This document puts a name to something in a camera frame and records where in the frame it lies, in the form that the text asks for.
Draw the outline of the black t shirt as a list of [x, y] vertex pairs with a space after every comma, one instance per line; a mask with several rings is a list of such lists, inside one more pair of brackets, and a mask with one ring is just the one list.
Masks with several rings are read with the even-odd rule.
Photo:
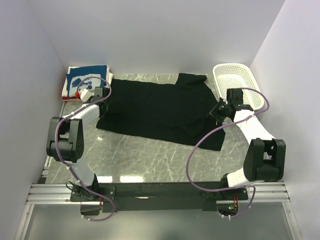
[[117, 134], [195, 146], [221, 126], [206, 75], [179, 73], [174, 84], [113, 79], [107, 111], [96, 128]]

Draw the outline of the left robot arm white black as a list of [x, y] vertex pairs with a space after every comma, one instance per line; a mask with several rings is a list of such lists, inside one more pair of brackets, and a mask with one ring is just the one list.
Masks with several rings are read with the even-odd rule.
[[107, 112], [111, 93], [110, 88], [97, 87], [93, 97], [80, 108], [62, 117], [52, 117], [49, 122], [46, 153], [65, 165], [88, 201], [99, 197], [100, 188], [84, 158], [84, 128]]

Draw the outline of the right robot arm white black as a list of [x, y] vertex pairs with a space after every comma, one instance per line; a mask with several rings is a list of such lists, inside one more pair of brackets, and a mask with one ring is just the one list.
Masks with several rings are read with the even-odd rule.
[[229, 118], [242, 131], [249, 147], [243, 166], [237, 171], [226, 173], [220, 180], [219, 193], [230, 200], [237, 194], [237, 187], [254, 182], [277, 182], [283, 178], [285, 169], [286, 143], [274, 138], [260, 123], [250, 104], [244, 103], [244, 91], [259, 91], [248, 88], [228, 88], [226, 100], [219, 99], [209, 113], [218, 122]]

